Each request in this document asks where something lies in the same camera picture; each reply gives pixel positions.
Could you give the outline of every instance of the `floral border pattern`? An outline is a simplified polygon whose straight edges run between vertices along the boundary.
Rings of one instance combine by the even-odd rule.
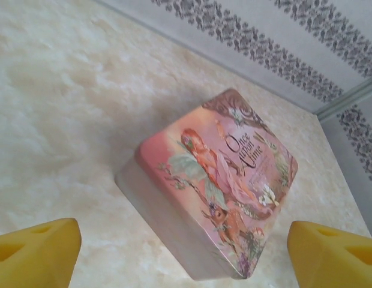
[[[176,17],[187,20],[221,43],[257,62],[323,103],[338,98],[343,90],[313,67],[247,22],[210,0],[150,0]]]
[[[372,76],[372,44],[328,0],[273,0],[363,77]]]
[[[354,147],[355,154],[363,164],[365,173],[368,174],[369,180],[372,181],[371,125],[366,122],[362,110],[356,104],[345,110],[342,114],[338,114],[337,117],[343,130],[347,133],[347,138]]]

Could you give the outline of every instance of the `illustrated lid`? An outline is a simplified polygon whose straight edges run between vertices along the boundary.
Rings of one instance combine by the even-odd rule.
[[[234,89],[145,140],[137,160],[240,278],[253,272],[298,165]]]

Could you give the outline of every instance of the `marble surface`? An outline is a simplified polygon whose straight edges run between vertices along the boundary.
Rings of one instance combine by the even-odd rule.
[[[228,87],[299,171],[249,280],[194,282],[114,183],[137,144]],[[70,287],[297,287],[293,220],[369,236],[317,118],[98,4],[0,0],[0,234],[62,217]]]

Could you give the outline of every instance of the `yellow foam block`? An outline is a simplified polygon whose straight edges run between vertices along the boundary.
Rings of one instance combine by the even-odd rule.
[[[372,239],[295,221],[287,249],[300,288],[372,288]]]
[[[73,218],[1,235],[0,288],[67,288],[80,245]]]

